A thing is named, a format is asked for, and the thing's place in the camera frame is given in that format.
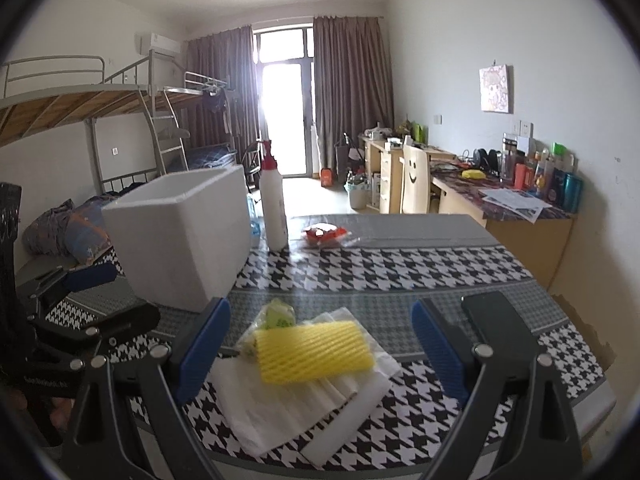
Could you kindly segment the person's left hand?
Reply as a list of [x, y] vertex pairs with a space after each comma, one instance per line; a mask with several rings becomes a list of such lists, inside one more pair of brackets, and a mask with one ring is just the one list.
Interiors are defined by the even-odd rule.
[[49, 401], [38, 402], [34, 408], [31, 408], [26, 396], [20, 390], [9, 388], [6, 393], [10, 404], [29, 419], [40, 432], [50, 429], [56, 432], [67, 430], [75, 404], [74, 399], [51, 398]]

